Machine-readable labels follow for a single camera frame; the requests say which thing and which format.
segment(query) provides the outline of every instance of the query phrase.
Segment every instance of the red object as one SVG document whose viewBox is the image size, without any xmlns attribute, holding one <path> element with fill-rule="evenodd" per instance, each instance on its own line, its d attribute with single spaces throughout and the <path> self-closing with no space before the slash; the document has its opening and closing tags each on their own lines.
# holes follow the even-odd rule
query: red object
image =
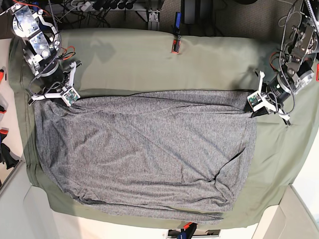
<svg viewBox="0 0 319 239">
<path fill-rule="evenodd" d="M 319 64 L 317 64 L 317 74 L 316 74 L 316 81 L 319 81 Z"/>
<path fill-rule="evenodd" d="M 189 228 L 189 226 L 191 225 L 192 223 L 187 223 L 183 228 L 184 229 L 187 229 L 187 228 Z"/>
<path fill-rule="evenodd" d="M 171 52 L 174 53 L 174 54 L 178 54 L 179 53 L 179 48 L 178 48 L 178 51 L 174 51 L 174 47 L 175 47 L 176 43 L 177 43 L 177 40 L 174 40 L 173 41 L 173 47 L 171 48 Z"/>
<path fill-rule="evenodd" d="M 3 76 L 4 76 L 4 70 L 1 69 L 1 70 L 0 70 L 0 82 L 1 82 L 2 79 L 3 79 Z"/>
<path fill-rule="evenodd" d="M 0 129 L 0 133 L 1 133 L 1 134 L 8 134 L 8 132 L 9 132 L 8 130 Z"/>
</svg>

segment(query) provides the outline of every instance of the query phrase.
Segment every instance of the metal bracket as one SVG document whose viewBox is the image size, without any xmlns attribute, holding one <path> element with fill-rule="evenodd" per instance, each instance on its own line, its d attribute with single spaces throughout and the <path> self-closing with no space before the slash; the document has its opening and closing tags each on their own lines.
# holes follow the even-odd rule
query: metal bracket
<svg viewBox="0 0 319 239">
<path fill-rule="evenodd" d="M 309 54 L 309 46 L 313 40 L 314 28 L 309 25 L 303 25 L 305 28 L 302 32 L 298 32 L 295 47 L 292 49 L 291 57 L 287 63 L 287 73 L 290 77 L 293 77 L 303 63 L 304 57 Z"/>
<path fill-rule="evenodd" d="M 137 14 L 148 23 L 149 30 L 160 30 L 160 11 L 137 11 Z"/>
</svg>

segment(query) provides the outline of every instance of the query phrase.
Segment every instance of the screw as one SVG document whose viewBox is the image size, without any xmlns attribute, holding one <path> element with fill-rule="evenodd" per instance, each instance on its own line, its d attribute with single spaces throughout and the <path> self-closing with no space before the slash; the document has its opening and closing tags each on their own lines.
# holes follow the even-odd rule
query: screw
<svg viewBox="0 0 319 239">
<path fill-rule="evenodd" d="M 295 73 L 295 71 L 294 71 L 293 69 L 289 69 L 289 70 L 288 70 L 288 73 L 289 73 L 290 75 L 293 75 L 293 74 Z"/>
<path fill-rule="evenodd" d="M 48 58 L 48 56 L 50 55 L 50 52 L 48 50 L 43 50 L 41 55 L 45 59 L 45 58 Z"/>
</svg>

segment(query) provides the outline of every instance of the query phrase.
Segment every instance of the gray fabric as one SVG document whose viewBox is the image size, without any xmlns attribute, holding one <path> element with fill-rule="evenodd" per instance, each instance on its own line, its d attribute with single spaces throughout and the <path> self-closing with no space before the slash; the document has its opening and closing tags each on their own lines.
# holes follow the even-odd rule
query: gray fabric
<svg viewBox="0 0 319 239">
<path fill-rule="evenodd" d="M 70 108 L 38 102 L 42 169 L 73 199 L 112 215 L 214 223 L 222 219 L 215 212 L 232 210 L 253 157 L 247 95 L 153 92 Z"/>
</svg>

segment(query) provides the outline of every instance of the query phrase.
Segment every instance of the cable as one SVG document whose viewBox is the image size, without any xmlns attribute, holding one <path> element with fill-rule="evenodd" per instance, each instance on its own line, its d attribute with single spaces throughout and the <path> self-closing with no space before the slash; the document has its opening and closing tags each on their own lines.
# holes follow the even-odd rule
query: cable
<svg viewBox="0 0 319 239">
<path fill-rule="evenodd" d="M 276 68 L 275 68 L 274 65 L 273 65 L 273 59 L 272 59 L 272 58 L 273 58 L 273 56 L 276 55 L 276 54 L 279 54 L 279 52 L 275 51 L 275 52 L 273 52 L 273 53 L 270 55 L 270 57 L 269 57 L 269 64 L 270 64 L 271 68 L 273 68 L 274 71 L 277 71 L 277 70 L 276 70 Z"/>
<path fill-rule="evenodd" d="M 287 3 L 287 4 L 289 4 L 289 5 L 293 5 L 292 2 L 288 2 L 288 1 L 285 1 L 285 0 L 277 0 L 277 1 L 280 1 L 280 2 L 283 2 L 283 3 Z M 294 15 L 295 13 L 298 13 L 299 16 L 300 16 L 300 22 L 299 22 L 298 25 L 300 25 L 300 23 L 301 23 L 303 17 L 302 17 L 302 14 L 300 13 L 300 11 L 295 11 L 295 9 L 296 9 L 296 6 L 294 6 L 293 12 L 292 12 L 292 13 L 290 14 L 290 16 L 288 17 L 288 21 L 290 20 L 290 18 L 292 17 L 292 15 Z M 284 27 L 284 26 L 285 26 L 285 24 L 281 25 L 280 22 L 283 21 L 283 20 L 286 19 L 286 18 L 287 18 L 287 16 L 283 16 L 283 17 L 281 17 L 281 18 L 278 20 L 278 27 Z"/>
<path fill-rule="evenodd" d="M 79 24 L 79 28 L 81 28 L 81 25 L 82 25 L 82 20 L 85 19 L 85 16 L 84 16 L 84 12 L 82 12 L 81 14 L 81 19 L 80 19 L 80 24 Z"/>
<path fill-rule="evenodd" d="M 59 18 L 59 21 L 64 18 L 67 14 L 69 14 L 71 11 L 73 11 L 74 9 L 76 9 L 77 6 L 75 6 L 74 8 L 72 8 L 71 10 L 69 10 L 66 14 L 64 14 L 62 17 Z"/>
<path fill-rule="evenodd" d="M 289 12 L 288 12 L 288 14 L 287 14 L 286 21 L 285 21 L 285 26 L 284 26 L 284 31 L 283 31 L 283 38 L 282 38 L 282 40 L 281 40 L 280 52 L 279 52 L 279 67 L 280 67 L 280 73 L 279 73 L 279 74 L 282 74 L 282 75 L 283 75 L 283 78 L 284 78 L 285 81 L 286 81 L 286 84 L 287 84 L 287 86 L 288 86 L 288 88 L 289 88 L 289 90 L 290 90 L 290 93 L 291 93 L 291 95 L 292 95 L 292 97 L 293 97 L 293 101 L 294 101 L 294 105 L 293 105 L 293 108 L 291 109 L 291 111 L 289 111 L 288 113 L 283 113 L 283 114 L 278 113 L 278 114 L 283 115 L 283 116 L 286 116 L 286 115 L 290 114 L 290 113 L 295 109 L 295 106 L 296 106 L 295 94 L 294 94 L 293 90 L 291 89 L 291 86 L 290 86 L 290 84 L 289 84 L 289 82 L 288 82 L 288 80 L 287 80 L 287 78 L 286 78 L 286 76 L 285 76 L 285 73 L 284 73 L 284 71 L 283 71 L 283 68 L 282 68 L 282 66 L 281 66 L 281 57 L 282 57 L 282 53 L 283 53 L 283 47 L 284 47 L 284 41 L 285 41 L 285 34 L 286 34 L 287 23 L 288 23 L 288 20 L 289 20 L 289 18 L 290 18 L 290 14 L 292 13 L 292 11 L 293 11 L 293 9 L 294 9 L 294 7 L 295 7 L 295 5 L 296 5 L 297 2 L 298 2 L 298 0 L 296 0 L 296 1 L 292 4 L 292 6 L 291 6 L 291 8 L 290 8 L 290 10 L 289 10 Z"/>
<path fill-rule="evenodd" d="M 305 3 L 306 3 L 306 6 L 308 8 L 308 12 L 310 14 L 310 18 L 311 20 L 314 22 L 315 24 L 315 28 L 316 28 L 316 31 L 317 31 L 317 34 L 319 34 L 319 26 L 318 26 L 318 23 L 317 23 L 317 19 L 316 19 L 316 16 L 314 14 L 314 10 L 313 8 L 311 7 L 311 4 L 310 4 L 310 1 L 309 0 L 305 0 Z"/>
<path fill-rule="evenodd" d="M 72 0 L 72 1 L 71 1 L 70 6 L 72 6 L 72 7 L 78 7 L 78 6 L 73 5 L 74 1 L 75 1 L 75 0 Z"/>
<path fill-rule="evenodd" d="M 53 87 L 54 87 L 56 84 L 61 84 L 61 82 L 59 82 L 59 81 L 54 82 L 54 83 L 49 87 L 49 89 L 47 89 L 47 90 L 45 91 L 45 93 L 43 93 L 42 95 L 45 97 L 45 95 L 48 94 L 48 93 L 50 92 L 50 90 L 52 90 Z"/>
<path fill-rule="evenodd" d="M 73 49 L 73 52 L 67 53 L 67 50 L 68 50 L 69 48 L 72 48 L 72 49 Z M 69 58 L 71 58 L 72 56 L 75 55 L 75 47 L 74 47 L 74 46 L 68 46 L 67 48 L 63 48 L 63 47 L 62 47 L 62 49 L 64 49 L 64 51 L 63 51 L 62 55 L 59 56 L 59 58 L 58 58 L 59 60 L 65 61 L 65 60 L 67 60 L 67 59 L 69 59 Z"/>
<path fill-rule="evenodd" d="M 275 106 L 276 106 L 276 113 L 278 113 L 278 101 L 277 101 L 277 97 L 275 96 L 275 94 L 273 92 L 268 92 L 267 93 L 268 97 L 270 98 L 270 100 L 275 103 Z"/>
<path fill-rule="evenodd" d="M 102 22 L 102 20 L 100 19 L 102 13 L 103 13 L 103 12 L 101 11 L 101 12 L 99 12 L 99 13 L 96 14 L 96 15 L 93 14 L 93 15 L 95 16 L 96 21 L 99 21 L 99 22 L 96 24 L 96 27 L 98 27 L 98 26 L 101 24 L 101 22 Z"/>
<path fill-rule="evenodd" d="M 59 4 L 61 7 L 63 7 L 63 13 L 65 14 L 65 10 L 69 11 L 70 9 L 68 9 L 68 8 L 66 7 L 66 4 L 68 3 L 68 1 L 63 1 L 63 2 L 64 2 L 63 4 L 60 4 L 60 3 L 58 3 L 58 4 Z M 86 16 L 83 15 L 83 12 L 82 12 L 82 13 L 77 13 L 76 11 L 71 11 L 70 13 L 71 13 L 71 14 L 74 14 L 74 15 L 78 15 L 78 16 L 81 17 L 80 20 L 73 21 L 73 22 L 70 22 L 67 18 L 65 18 L 65 19 L 68 21 L 67 24 L 71 25 L 72 28 L 74 28 L 74 27 L 73 27 L 73 24 L 75 24 L 75 23 L 77 23 L 77 22 L 80 22 L 80 21 L 82 21 L 82 20 L 84 20 L 84 19 L 86 18 Z"/>
<path fill-rule="evenodd" d="M 111 28 L 111 25 L 106 21 L 105 17 L 106 15 L 108 14 L 108 12 L 110 11 L 111 9 L 109 8 L 104 14 L 102 17 L 100 17 L 99 15 L 96 16 L 96 19 L 97 20 L 100 20 L 100 23 L 98 24 L 97 27 L 99 27 L 101 25 L 101 22 L 107 24 L 108 28 Z"/>
<path fill-rule="evenodd" d="M 51 15 L 52 15 L 53 25 L 54 25 L 56 31 L 58 32 L 57 34 L 58 34 L 58 38 L 59 38 L 59 42 L 60 42 L 60 43 L 59 43 L 59 45 L 58 45 L 58 49 L 56 50 L 55 56 L 52 58 L 52 60 L 49 62 L 49 64 L 47 64 L 46 67 L 45 67 L 41 72 L 39 72 L 39 74 L 37 74 L 37 75 L 30 81 L 30 83 L 29 83 L 29 85 L 28 85 L 29 91 L 30 91 L 33 95 L 36 95 L 36 96 L 41 96 L 41 95 L 32 92 L 32 90 L 31 90 L 31 85 L 33 84 L 33 82 L 34 82 L 36 79 L 38 79 L 38 78 L 41 76 L 41 74 L 42 74 L 46 69 L 49 68 L 49 66 L 52 65 L 52 63 L 56 60 L 56 58 L 58 58 L 58 56 L 59 56 L 59 51 L 60 51 L 60 49 L 61 49 L 61 44 L 62 44 L 62 37 L 61 37 L 61 34 L 59 33 L 58 25 L 57 25 L 56 20 L 55 20 L 55 18 L 54 18 L 51 0 L 48 0 L 48 3 L 49 3 Z"/>
<path fill-rule="evenodd" d="M 34 5 L 34 4 L 28 4 L 28 3 L 20 2 L 20 1 L 17 1 L 17 0 L 12 0 L 12 1 L 14 1 L 15 3 L 21 4 L 21 5 L 34 6 L 34 7 L 37 7 L 38 9 L 42 9 L 42 8 L 40 8 L 39 6 Z M 42 10 L 43 10 L 46 14 L 50 15 L 50 13 L 49 13 L 48 11 L 46 11 L 46 10 L 44 10 L 44 9 L 42 9 Z"/>
</svg>

